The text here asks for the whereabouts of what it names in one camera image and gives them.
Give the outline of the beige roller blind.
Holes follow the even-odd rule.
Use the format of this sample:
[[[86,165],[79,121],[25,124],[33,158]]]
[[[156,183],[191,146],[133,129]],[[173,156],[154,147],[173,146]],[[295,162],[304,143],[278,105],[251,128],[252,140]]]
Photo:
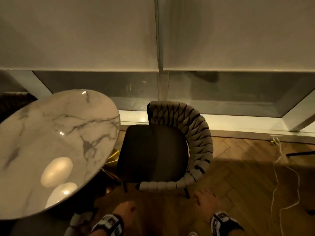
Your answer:
[[[167,71],[315,72],[315,0],[158,0]]]
[[[0,69],[156,72],[155,0],[0,0]]]

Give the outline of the person's left hand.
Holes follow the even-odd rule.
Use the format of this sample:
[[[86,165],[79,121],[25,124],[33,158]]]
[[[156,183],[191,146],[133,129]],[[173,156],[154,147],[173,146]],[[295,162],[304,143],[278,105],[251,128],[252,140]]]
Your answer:
[[[130,227],[136,215],[135,201],[126,201],[120,203],[113,211],[113,214],[119,215],[125,227]]]

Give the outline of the grey woven back chair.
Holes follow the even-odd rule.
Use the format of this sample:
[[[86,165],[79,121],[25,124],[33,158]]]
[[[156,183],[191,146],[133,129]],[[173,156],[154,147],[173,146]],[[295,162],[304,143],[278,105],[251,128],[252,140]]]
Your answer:
[[[87,211],[80,214],[75,213],[63,236],[89,236],[95,215],[96,211]]]
[[[213,159],[213,140],[205,118],[179,102],[147,105],[148,125],[126,130],[116,167],[124,192],[127,183],[139,191],[184,190],[197,182]]]

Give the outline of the person's right hand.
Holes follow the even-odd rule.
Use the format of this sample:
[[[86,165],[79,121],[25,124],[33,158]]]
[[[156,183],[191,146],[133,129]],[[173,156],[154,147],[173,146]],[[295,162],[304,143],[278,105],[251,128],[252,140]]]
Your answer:
[[[205,218],[211,218],[222,209],[220,200],[210,189],[197,190],[194,194],[197,199],[197,208]]]

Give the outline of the dark woven chair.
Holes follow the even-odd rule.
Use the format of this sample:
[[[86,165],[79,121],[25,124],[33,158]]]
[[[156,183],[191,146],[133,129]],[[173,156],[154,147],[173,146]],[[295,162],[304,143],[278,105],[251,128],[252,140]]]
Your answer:
[[[0,123],[19,109],[36,100],[37,98],[29,92],[0,93]]]

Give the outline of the gold table base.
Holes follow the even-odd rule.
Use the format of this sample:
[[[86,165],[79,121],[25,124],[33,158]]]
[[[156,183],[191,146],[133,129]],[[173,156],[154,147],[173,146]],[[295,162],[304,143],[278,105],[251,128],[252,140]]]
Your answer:
[[[116,173],[119,155],[120,151],[114,148],[107,162],[101,169],[101,171],[106,175],[106,195],[111,193],[115,188],[121,186],[122,184],[121,179],[117,176]]]

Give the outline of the black furniture leg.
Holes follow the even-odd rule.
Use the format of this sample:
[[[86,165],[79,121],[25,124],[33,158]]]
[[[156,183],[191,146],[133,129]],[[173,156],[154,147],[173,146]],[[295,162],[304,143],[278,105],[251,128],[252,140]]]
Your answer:
[[[305,155],[315,155],[315,151],[288,153],[288,154],[286,154],[286,157],[289,158],[289,157],[292,157],[292,156],[305,156]]]

